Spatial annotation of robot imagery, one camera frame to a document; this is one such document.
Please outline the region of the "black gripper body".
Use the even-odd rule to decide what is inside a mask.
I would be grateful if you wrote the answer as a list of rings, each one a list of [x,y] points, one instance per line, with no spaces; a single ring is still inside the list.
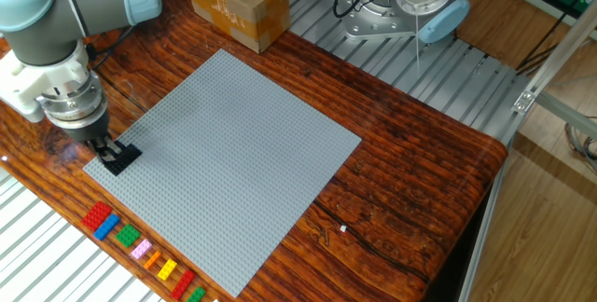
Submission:
[[[108,112],[104,111],[100,117],[85,122],[83,125],[60,125],[60,128],[75,141],[93,141],[109,134],[109,120]]]

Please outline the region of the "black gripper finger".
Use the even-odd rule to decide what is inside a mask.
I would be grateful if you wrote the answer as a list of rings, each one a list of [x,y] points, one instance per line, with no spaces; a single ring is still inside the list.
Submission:
[[[86,145],[102,162],[112,160],[112,150],[104,139],[92,139],[87,141]]]
[[[102,139],[102,160],[104,162],[117,161],[122,155],[122,148],[116,144],[109,134]]]

